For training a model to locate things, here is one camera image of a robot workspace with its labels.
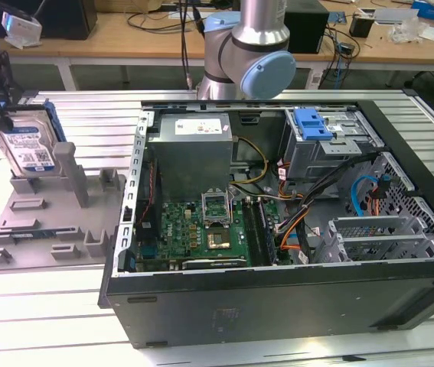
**aluminum profile table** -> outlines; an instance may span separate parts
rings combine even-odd
[[[87,174],[101,167],[129,166],[130,148],[142,100],[194,99],[190,92],[41,93],[56,107],[69,141]],[[297,102],[373,100],[434,173],[434,112],[401,91],[287,91],[279,99]],[[0,152],[0,212],[12,188],[8,162]],[[112,310],[96,305],[102,265],[0,274],[0,365],[63,363],[134,365],[335,365],[343,356],[364,361],[355,367],[434,366],[434,316],[414,330],[322,336],[249,343],[138,351]]]

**blue joint cap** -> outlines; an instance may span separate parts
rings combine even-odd
[[[240,21],[240,11],[221,11],[209,15],[204,21],[204,33],[233,28]]]
[[[295,109],[295,124],[302,131],[303,140],[331,140],[332,133],[324,122],[315,109]]]
[[[296,72],[295,58],[276,51],[257,60],[244,74],[240,88],[254,99],[271,99],[286,89]]]

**hard drive label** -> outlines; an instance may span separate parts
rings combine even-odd
[[[51,171],[55,168],[50,152],[40,143],[41,134],[38,128],[13,128],[4,136],[19,167],[30,172]]]

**sticker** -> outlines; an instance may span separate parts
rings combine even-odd
[[[276,5],[276,20],[281,21],[285,19],[286,13],[286,0],[278,0]]]
[[[342,128],[339,125],[329,125],[327,127],[327,130],[329,130],[330,132],[342,132]]]
[[[299,259],[302,262],[302,264],[308,264],[308,257],[302,251],[299,251]]]
[[[321,236],[321,229],[318,227],[310,228],[312,233],[308,234],[308,237],[320,237]]]
[[[50,152],[40,144],[41,134],[38,128],[13,128],[4,133],[4,138],[19,167],[30,172],[51,171],[55,168]]]
[[[286,169],[285,168],[278,168],[278,176],[279,176],[279,179],[281,181],[286,180]]]
[[[176,135],[222,134],[220,119],[179,119],[176,121]]]
[[[13,233],[11,234],[13,239],[30,239],[33,237],[32,233]]]

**power supply label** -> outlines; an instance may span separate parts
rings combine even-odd
[[[176,135],[222,134],[220,119],[179,119],[175,126]]]
[[[10,132],[4,133],[4,137],[9,150],[22,169],[42,172],[55,168],[50,152],[40,143],[41,134],[38,128],[13,128]]]

